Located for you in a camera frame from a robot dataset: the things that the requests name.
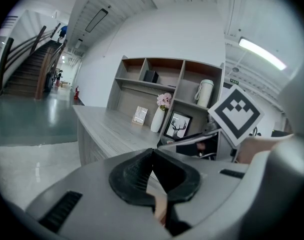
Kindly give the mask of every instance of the antler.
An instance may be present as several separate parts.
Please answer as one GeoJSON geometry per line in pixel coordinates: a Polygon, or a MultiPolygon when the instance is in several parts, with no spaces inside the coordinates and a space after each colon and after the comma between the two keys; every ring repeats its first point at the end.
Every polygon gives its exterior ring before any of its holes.
{"type": "Polygon", "coordinates": [[[179,126],[179,128],[176,128],[176,126],[174,125],[174,123],[176,122],[176,120],[175,119],[173,119],[173,121],[172,121],[172,123],[171,123],[171,125],[173,125],[174,127],[173,127],[173,130],[175,130],[175,131],[179,131],[179,130],[185,130],[186,129],[186,121],[184,121],[184,126],[183,126],[183,128],[180,128],[181,127],[181,125],[179,126]]]}

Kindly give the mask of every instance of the fluorescent light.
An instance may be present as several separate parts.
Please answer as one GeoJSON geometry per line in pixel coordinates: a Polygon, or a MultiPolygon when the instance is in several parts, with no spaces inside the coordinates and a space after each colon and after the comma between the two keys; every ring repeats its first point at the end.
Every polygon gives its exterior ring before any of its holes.
{"type": "Polygon", "coordinates": [[[108,11],[105,9],[101,9],[96,16],[92,19],[92,21],[85,28],[87,32],[91,32],[94,27],[108,14],[108,11]]]}
{"type": "Polygon", "coordinates": [[[78,39],[78,40],[77,40],[77,43],[76,43],[76,45],[75,45],[75,48],[76,48],[76,49],[78,49],[78,48],[80,47],[82,41],[83,41],[83,40],[81,40],[81,39],[78,39]]]}
{"type": "Polygon", "coordinates": [[[260,46],[241,38],[239,43],[241,47],[250,50],[251,52],[261,56],[262,58],[266,59],[268,62],[272,63],[274,66],[276,66],[279,70],[283,70],[286,68],[286,65],[280,61],[277,57],[270,54],[268,51],[264,50],[260,46]]]}

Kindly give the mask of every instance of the fire extinguisher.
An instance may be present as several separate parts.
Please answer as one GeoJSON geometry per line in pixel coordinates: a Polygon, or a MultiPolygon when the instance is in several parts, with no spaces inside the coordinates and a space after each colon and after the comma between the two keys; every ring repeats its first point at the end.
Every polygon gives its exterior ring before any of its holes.
{"type": "Polygon", "coordinates": [[[75,95],[74,95],[74,99],[78,100],[78,94],[80,93],[80,91],[78,90],[78,86],[75,89],[75,95]]]}

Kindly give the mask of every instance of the framed deer picture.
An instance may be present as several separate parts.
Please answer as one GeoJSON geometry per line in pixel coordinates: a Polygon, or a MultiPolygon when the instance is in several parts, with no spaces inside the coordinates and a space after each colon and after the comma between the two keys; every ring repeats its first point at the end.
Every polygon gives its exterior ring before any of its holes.
{"type": "Polygon", "coordinates": [[[174,140],[183,138],[187,133],[191,120],[192,117],[173,111],[164,135],[174,140]]]}

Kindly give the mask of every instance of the white square sign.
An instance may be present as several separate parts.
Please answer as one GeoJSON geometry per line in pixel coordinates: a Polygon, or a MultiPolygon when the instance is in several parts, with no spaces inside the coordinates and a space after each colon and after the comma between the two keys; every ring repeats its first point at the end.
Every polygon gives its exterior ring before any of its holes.
{"type": "Polygon", "coordinates": [[[208,112],[235,146],[249,135],[264,116],[254,100],[236,84],[208,112]]]}

